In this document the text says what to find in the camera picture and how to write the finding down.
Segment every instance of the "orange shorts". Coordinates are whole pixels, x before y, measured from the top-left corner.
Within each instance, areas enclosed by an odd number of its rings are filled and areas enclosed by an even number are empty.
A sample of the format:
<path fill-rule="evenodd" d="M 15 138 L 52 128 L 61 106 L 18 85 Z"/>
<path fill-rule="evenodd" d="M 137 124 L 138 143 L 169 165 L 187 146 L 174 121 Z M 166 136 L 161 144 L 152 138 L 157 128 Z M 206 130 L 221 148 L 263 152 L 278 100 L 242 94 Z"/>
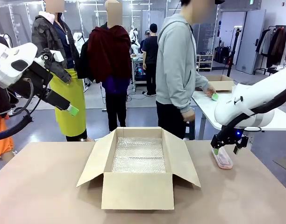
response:
<path fill-rule="evenodd" d="M 5 130 L 7 130 L 5 119 L 0 116 L 0 132 L 3 132 Z M 0 155 L 11 151 L 13 149 L 13 146 L 13 139 L 11 137 L 0 140 Z"/>

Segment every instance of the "open cardboard box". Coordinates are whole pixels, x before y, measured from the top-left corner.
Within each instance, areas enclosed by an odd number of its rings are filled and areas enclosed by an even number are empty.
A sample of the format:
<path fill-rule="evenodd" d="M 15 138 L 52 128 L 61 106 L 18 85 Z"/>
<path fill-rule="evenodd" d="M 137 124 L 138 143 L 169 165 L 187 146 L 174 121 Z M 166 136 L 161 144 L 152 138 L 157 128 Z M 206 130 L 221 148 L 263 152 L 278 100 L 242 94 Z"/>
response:
<path fill-rule="evenodd" d="M 118 137 L 160 138 L 165 173 L 111 172 Z M 98 140 L 85 165 L 77 187 L 103 175 L 102 209 L 173 210 L 172 176 L 200 187 L 200 182 L 183 140 L 160 127 L 117 128 Z"/>
<path fill-rule="evenodd" d="M 209 83 L 216 89 L 216 91 L 231 91 L 235 86 L 232 78 L 225 75 L 220 76 L 205 76 Z"/>

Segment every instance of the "maroon cape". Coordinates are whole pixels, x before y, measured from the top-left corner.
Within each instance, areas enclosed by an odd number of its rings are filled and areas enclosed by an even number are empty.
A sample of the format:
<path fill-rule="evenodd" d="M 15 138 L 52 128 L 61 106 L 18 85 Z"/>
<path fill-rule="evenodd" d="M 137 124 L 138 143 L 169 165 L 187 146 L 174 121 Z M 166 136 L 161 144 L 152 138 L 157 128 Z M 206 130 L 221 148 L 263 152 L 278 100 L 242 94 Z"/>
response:
<path fill-rule="evenodd" d="M 131 78 L 130 38 L 122 26 L 96 27 L 89 36 L 87 55 L 97 83 L 109 75 Z"/>

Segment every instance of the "clothing rack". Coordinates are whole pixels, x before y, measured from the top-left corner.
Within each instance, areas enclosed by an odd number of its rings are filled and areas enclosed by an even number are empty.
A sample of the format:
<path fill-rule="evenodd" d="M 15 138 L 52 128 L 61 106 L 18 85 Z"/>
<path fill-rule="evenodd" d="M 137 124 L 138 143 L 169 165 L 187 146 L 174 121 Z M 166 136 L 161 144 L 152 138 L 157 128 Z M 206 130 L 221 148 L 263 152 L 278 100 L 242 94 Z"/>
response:
<path fill-rule="evenodd" d="M 272 27 L 275 27 L 274 30 L 276 30 L 277 28 L 281 28 L 281 27 L 286 28 L 286 25 L 285 25 L 285 26 L 283 26 L 283 25 L 269 26 L 268 29 L 271 29 Z M 255 70 L 253 71 L 253 74 L 254 74 L 254 75 L 255 75 L 256 70 L 264 71 L 264 75 L 265 75 L 265 73 L 268 71 L 267 68 L 263 68 L 264 57 L 265 57 L 265 56 L 262 56 L 260 68 L 259 68 L 259 69 L 255 69 Z"/>

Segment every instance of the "brown table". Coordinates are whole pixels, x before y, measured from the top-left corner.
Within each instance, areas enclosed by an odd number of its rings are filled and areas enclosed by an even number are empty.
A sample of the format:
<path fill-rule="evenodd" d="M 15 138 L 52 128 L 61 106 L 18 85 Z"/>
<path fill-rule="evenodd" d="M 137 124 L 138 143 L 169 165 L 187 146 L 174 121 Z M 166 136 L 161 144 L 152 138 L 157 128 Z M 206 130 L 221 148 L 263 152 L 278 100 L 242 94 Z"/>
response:
<path fill-rule="evenodd" d="M 222 170 L 209 141 L 186 143 L 201 189 L 177 180 L 172 211 L 101 210 L 102 178 L 75 187 L 94 142 L 31 143 L 0 171 L 0 224 L 286 223 L 286 189 L 250 150 L 226 147 Z"/>

